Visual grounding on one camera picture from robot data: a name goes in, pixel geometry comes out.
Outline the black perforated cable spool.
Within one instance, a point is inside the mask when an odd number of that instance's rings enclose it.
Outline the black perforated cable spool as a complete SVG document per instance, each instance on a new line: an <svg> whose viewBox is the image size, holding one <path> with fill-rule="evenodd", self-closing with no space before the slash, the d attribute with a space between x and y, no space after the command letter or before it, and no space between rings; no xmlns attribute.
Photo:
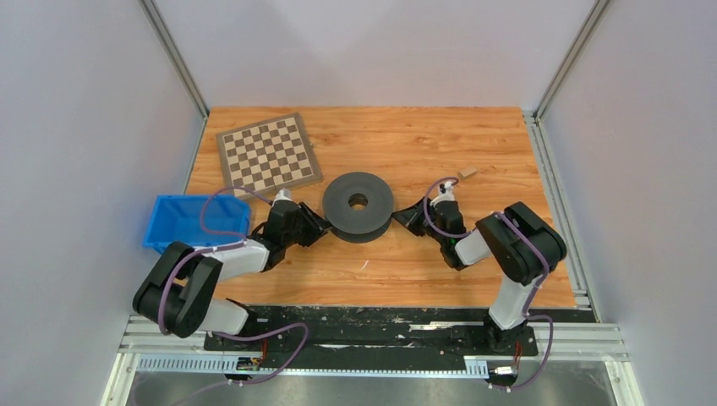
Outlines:
<svg viewBox="0 0 717 406"><path fill-rule="evenodd" d="M391 224L394 198L390 186L366 172L335 178L322 196L325 219L339 239L364 244L378 239Z"/></svg>

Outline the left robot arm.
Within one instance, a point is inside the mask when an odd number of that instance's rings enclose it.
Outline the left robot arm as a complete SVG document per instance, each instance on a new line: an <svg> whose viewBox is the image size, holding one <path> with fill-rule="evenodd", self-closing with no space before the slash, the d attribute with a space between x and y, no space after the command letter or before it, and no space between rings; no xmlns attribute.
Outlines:
<svg viewBox="0 0 717 406"><path fill-rule="evenodd" d="M259 328L249 321L252 313L233 299L215 298L217 284L269 271L288 248L309 247L330 229L331 224L304 203L277 200L266 221L238 242L203 248L171 243L140 285L132 308L163 334L215 332L226 335L236 349L248 350L259 337Z"/></svg>

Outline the blue plastic bin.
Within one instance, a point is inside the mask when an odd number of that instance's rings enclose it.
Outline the blue plastic bin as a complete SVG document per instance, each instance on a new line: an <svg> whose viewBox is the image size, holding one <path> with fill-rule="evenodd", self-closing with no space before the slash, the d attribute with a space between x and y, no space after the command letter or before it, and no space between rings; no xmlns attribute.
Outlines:
<svg viewBox="0 0 717 406"><path fill-rule="evenodd" d="M249 231L249 205L231 195L218 195L208 206L206 195L159 195L141 246L161 254L180 241L194 247L231 244Z"/></svg>

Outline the small wooden block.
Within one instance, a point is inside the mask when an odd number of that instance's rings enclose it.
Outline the small wooden block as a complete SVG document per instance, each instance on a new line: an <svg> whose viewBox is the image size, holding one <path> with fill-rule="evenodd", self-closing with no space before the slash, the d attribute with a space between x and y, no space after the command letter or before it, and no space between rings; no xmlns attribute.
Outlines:
<svg viewBox="0 0 717 406"><path fill-rule="evenodd" d="M468 179L473 177L478 173L478 169L476 167L465 167L458 171L457 176L461 179Z"/></svg>

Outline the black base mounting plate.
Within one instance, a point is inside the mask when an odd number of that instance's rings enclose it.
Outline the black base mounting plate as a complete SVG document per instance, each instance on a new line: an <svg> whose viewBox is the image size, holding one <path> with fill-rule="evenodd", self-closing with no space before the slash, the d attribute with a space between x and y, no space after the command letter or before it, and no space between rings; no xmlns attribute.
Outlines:
<svg viewBox="0 0 717 406"><path fill-rule="evenodd" d="M257 343L205 337L209 351L258 351L263 365L290 364L296 369L461 370L467 356L536 356L534 331L524 327L517 340L494 348L486 342L485 308L397 308L355 306L255 305L255 318L241 331L250 337L296 322L292 328Z"/></svg>

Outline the aluminium frame rail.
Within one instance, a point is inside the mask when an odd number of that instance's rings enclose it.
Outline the aluminium frame rail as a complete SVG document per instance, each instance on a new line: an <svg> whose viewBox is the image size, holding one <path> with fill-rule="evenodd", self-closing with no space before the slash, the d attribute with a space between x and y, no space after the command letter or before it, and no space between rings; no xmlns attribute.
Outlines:
<svg viewBox="0 0 717 406"><path fill-rule="evenodd" d="M608 391L620 405L642 405L627 351L617 326L600 323L538 322L528 326L519 343L505 351L491 352L488 347L468 348L467 339L438 344L440 333L476 332L478 322L432 321L411 324L388 343L320 343L312 333L297 351L288 332L270 340L278 346L268 349L265 360L252 376L268 375L275 370L290 376L357 376L436 379L489 378L498 365L515 367L536 362L543 368L558 362L593 362L604 366ZM258 359L260 351L250 344L219 343L206 334L188 338L169 338L155 332L139 316L130 318L118 355L102 397L103 405L124 405L129 401L134 376L149 372L182 372L239 375L245 371L242 361Z"/></svg>

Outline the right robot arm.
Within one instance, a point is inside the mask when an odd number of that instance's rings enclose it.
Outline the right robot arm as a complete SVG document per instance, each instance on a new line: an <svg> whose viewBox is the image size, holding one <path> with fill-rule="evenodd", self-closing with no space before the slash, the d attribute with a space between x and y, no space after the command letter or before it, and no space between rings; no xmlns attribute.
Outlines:
<svg viewBox="0 0 717 406"><path fill-rule="evenodd" d="M484 317L483 341L504 353L527 325L537 290L566 258L564 239L521 201L476 222L469 232L458 203L425 198L391 217L415 236L429 236L445 263L458 271L493 257L503 272L499 293Z"/></svg>

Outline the wooden chessboard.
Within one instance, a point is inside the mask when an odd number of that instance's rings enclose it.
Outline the wooden chessboard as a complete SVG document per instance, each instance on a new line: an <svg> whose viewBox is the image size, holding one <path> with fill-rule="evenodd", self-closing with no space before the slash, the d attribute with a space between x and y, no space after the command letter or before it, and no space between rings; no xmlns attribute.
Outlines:
<svg viewBox="0 0 717 406"><path fill-rule="evenodd" d="M216 145L224 186L233 186L231 193L240 200L323 179L298 112L222 132Z"/></svg>

